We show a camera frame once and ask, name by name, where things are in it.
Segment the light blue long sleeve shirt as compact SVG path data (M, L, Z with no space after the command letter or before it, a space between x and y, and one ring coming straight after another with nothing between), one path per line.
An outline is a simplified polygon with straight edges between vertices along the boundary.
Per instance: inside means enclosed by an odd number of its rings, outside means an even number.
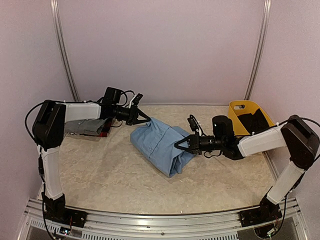
M151 118L130 134L130 142L154 167L171 178L181 174L182 169L195 157L175 147L176 142L189 135L179 126L170 126Z

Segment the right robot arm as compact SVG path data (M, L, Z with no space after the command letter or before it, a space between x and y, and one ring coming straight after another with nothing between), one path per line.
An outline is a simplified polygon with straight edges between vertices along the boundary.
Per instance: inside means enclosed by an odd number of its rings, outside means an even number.
M231 160L278 148L287 148L289 163L275 184L262 198L259 206L239 212L242 227L267 223L283 216L280 202L298 186L305 172L319 159L320 138L307 124L308 119L292 115L289 119L250 135L236 135L233 122L225 115L212 118L213 134L203 135L194 116L188 118L194 132L174 146L191 154L220 151Z

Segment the red black plaid shirt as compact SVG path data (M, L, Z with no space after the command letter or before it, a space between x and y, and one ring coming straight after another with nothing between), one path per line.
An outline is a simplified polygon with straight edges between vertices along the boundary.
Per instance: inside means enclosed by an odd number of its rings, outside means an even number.
M109 135L109 132L111 130L113 120L111 118L108 118L104 124L98 129L98 137L106 138Z

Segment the yellow plastic basket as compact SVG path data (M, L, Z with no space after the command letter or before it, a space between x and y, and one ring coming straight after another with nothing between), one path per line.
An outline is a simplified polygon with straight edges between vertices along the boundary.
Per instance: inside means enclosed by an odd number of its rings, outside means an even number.
M238 116L243 114L254 114L257 109L261 109L263 115L265 116L269 127L274 126L274 122L268 116L268 114L254 101L251 100L235 100L229 103L228 118L232 120L234 133L236 135L250 135L245 127L242 125Z

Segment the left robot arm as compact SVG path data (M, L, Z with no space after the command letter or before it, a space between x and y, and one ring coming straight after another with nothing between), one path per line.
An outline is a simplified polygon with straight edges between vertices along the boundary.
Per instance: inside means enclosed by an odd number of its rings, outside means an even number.
M129 106L120 104L126 92L108 87L104 96L98 101L55 101L45 100L32 126L32 137L39 158L38 171L43 182L42 202L43 217L46 220L68 225L84 227L87 213L66 207L59 173L59 151L65 137L65 124L78 120L116 119L126 125L138 125L151 119L138 108L143 97L135 95Z

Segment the grey denim shirt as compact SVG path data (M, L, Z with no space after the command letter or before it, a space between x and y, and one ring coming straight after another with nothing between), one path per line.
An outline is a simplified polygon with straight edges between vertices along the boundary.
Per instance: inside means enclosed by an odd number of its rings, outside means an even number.
M106 120L83 119L68 121L64 125L66 134L98 136L103 129Z

